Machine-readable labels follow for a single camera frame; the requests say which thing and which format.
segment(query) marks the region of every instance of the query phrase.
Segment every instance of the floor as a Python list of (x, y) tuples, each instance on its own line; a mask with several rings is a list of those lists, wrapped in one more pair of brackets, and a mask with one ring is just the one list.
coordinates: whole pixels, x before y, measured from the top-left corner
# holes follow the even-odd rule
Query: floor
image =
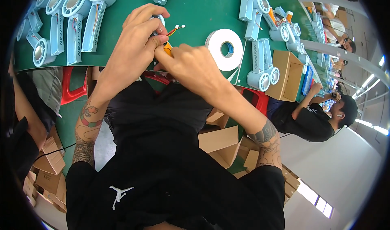
[[(72, 71), (70, 89), (74, 90), (84, 84), (86, 67), (75, 67)], [(150, 80), (151, 86), (157, 90), (161, 91), (164, 88), (164, 84)], [(66, 105), (61, 106), (59, 114), (61, 117), (57, 117), (56, 129), (58, 135), (61, 139), (63, 147), (70, 146), (75, 143), (75, 125), (78, 115), (87, 101), (87, 96), (82, 96), (79, 99), (72, 101)], [(115, 154), (116, 144), (114, 144), (114, 137), (106, 123), (103, 122), (100, 129), (100, 133), (95, 143), (95, 168), (97, 171), (103, 168), (103, 166), (111, 159)], [(75, 146), (69, 147), (66, 149), (64, 155), (65, 168), (63, 173), (66, 176), (68, 170), (72, 164), (72, 157), (75, 150)], [(231, 173), (237, 173), (239, 171), (245, 170), (243, 167), (244, 160), (237, 156), (233, 165), (228, 169)]]

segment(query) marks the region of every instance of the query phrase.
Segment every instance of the window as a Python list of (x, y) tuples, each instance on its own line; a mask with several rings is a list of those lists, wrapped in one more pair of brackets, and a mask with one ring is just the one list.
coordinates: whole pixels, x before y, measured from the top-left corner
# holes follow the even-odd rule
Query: window
[(321, 196), (319, 196), (313, 189), (306, 185), (303, 181), (299, 180), (297, 191), (302, 194), (310, 203), (312, 203), (320, 212), (322, 212), (327, 218), (332, 216), (333, 207), (326, 202)]

